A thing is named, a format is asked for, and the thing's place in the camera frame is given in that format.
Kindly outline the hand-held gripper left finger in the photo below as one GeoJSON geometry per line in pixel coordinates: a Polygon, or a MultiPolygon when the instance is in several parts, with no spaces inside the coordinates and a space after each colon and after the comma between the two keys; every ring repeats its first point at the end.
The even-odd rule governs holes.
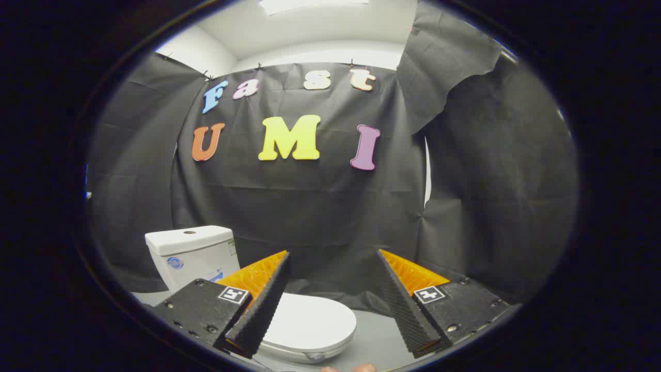
{"type": "Polygon", "coordinates": [[[264,339],[290,278],[281,251],[219,281],[196,278],[153,307],[182,334],[210,348],[252,358],[264,339]]]}

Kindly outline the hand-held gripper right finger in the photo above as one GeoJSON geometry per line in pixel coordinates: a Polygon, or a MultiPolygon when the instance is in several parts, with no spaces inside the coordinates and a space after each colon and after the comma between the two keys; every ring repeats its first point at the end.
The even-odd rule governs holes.
{"type": "Polygon", "coordinates": [[[384,249],[377,257],[384,300],[415,358],[477,336],[512,307],[471,278],[452,281],[384,249]]]}

